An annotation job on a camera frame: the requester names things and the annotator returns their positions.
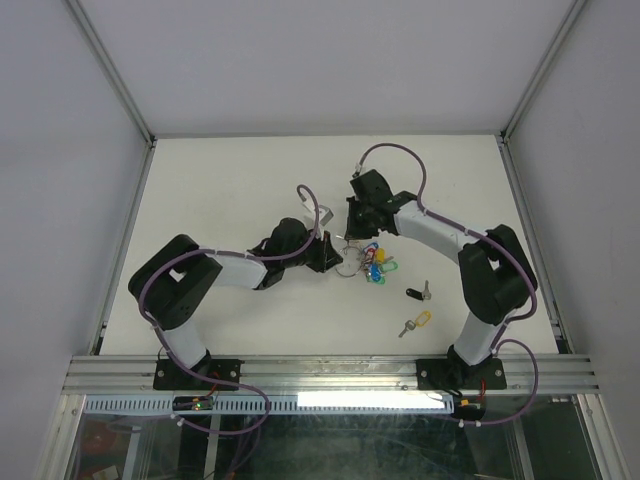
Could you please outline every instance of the metal key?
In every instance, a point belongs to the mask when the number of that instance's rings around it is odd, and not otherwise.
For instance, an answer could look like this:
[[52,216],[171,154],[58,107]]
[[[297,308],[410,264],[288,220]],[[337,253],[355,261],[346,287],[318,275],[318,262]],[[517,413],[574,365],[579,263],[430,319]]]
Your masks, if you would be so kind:
[[400,335],[398,335],[398,338],[402,338],[404,336],[405,333],[410,332],[412,330],[416,329],[416,324],[413,320],[407,320],[406,323],[404,324],[404,330],[402,332],[400,332]]
[[429,280],[424,282],[424,290],[422,291],[423,300],[431,300],[431,292],[429,291]]

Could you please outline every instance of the glass panel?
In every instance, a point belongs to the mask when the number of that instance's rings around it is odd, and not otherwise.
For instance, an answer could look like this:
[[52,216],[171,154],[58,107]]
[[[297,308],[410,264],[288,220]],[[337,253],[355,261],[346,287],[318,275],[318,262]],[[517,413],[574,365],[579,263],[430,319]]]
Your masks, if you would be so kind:
[[[485,418],[525,400],[490,397]],[[256,417],[190,419],[237,430]],[[76,447],[74,480],[598,478],[576,406],[549,397],[521,422],[463,429],[429,415],[272,415],[250,435],[218,438],[168,417],[84,415]]]

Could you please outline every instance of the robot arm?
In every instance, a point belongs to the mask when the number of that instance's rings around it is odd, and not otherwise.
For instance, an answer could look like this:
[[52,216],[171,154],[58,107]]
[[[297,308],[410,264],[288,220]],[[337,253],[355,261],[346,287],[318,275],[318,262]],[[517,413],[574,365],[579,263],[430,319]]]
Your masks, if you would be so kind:
[[[315,216],[315,209],[310,208]],[[220,252],[195,254],[164,271],[151,285],[145,308],[162,330],[171,352],[192,371],[207,374],[210,355],[196,330],[193,313],[212,286],[237,286],[264,290],[278,283],[287,268],[306,265],[315,272],[326,272],[342,263],[333,249],[330,235],[322,227],[333,217],[319,206],[318,234],[302,253],[289,256],[310,241],[313,231],[294,218],[284,218],[247,253]],[[140,300],[152,275],[169,262],[203,247],[187,235],[178,235],[156,253],[129,281],[129,292]],[[262,262],[261,257],[284,256],[279,261]]]
[[[347,199],[345,238],[365,240],[386,231],[417,240],[456,263],[470,312],[448,357],[460,370],[468,370],[489,358],[499,330],[529,297],[527,285],[512,263],[488,243],[434,218],[437,214],[425,215],[414,194],[394,195],[376,170],[356,175],[351,185],[356,195]],[[531,266],[513,230],[500,225],[486,230],[486,235],[516,259],[537,289]]]

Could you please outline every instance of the yellow key tag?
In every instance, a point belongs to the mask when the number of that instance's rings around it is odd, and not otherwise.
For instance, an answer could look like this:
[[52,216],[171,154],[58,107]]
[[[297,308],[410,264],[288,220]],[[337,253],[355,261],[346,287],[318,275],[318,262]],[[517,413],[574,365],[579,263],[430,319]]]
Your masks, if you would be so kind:
[[420,315],[416,317],[413,323],[416,324],[416,327],[424,327],[429,320],[431,320],[431,312],[429,310],[425,310],[424,312],[422,312]]

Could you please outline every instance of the gray wall panel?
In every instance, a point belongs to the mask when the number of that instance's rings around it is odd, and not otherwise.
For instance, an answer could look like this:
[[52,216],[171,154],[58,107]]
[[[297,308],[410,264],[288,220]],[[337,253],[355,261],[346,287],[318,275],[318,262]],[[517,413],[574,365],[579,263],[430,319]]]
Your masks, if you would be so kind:
[[0,464],[34,474],[144,144],[62,2],[0,5]]
[[593,2],[513,138],[564,321],[640,477],[640,3]]
[[570,0],[83,0],[163,134],[496,131]]

